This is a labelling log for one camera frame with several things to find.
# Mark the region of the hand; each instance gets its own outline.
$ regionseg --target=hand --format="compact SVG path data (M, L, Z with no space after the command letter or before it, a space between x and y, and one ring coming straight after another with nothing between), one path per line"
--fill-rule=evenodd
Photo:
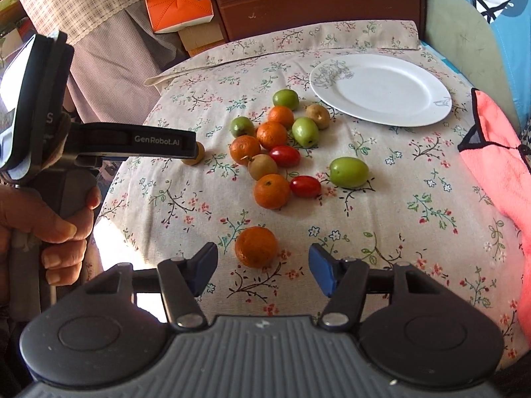
M61 219L33 194L0 186L0 305L9 303L8 253L11 231L32 233L41 241L54 244L42 252L46 280L54 286L73 284L81 272L86 238L94 224L94 209L102 195L97 187L87 194L86 207L67 220Z

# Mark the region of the small brown fruit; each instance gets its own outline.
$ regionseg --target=small brown fruit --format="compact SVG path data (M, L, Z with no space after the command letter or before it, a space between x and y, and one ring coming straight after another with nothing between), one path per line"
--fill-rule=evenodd
M197 157L194 159L181 159L181 161L188 166L197 165L204 159L204 146L201 142L197 142Z
M324 130L330 126L330 114L328 109L320 104L311 104L306 108L306 116L312 119L319 130Z
M258 181L263 176L278 172L277 163L267 154L258 154L249 159L247 169L249 170L249 175L255 181Z

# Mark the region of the gripper handle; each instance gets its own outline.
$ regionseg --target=gripper handle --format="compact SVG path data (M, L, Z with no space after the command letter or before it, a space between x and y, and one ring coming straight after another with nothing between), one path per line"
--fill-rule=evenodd
M88 170L42 171L21 190L34 192L63 219L85 207L96 177ZM41 253L46 248L34 235L13 231L9 253L10 318L30 321L56 302L55 287L46 281Z

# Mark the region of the fingernail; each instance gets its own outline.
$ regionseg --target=fingernail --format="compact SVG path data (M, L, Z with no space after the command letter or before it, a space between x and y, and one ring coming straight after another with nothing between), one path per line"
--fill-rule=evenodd
M54 284L59 283L61 277L57 272L48 271L46 273L46 280L48 281L48 284L50 284L50 286L53 286Z
M46 269L48 268L54 268L56 266L59 266L61 264L61 259L56 254L46 254L44 255L44 267Z
M61 220L59 222L59 232L65 233L69 238L74 237L78 228L68 221Z

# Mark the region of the white plate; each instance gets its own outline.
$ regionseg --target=white plate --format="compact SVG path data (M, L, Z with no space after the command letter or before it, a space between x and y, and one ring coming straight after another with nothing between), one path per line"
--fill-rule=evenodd
M385 55L338 55L312 70L310 85L337 110L389 126L428 126L452 109L450 93L439 79Z

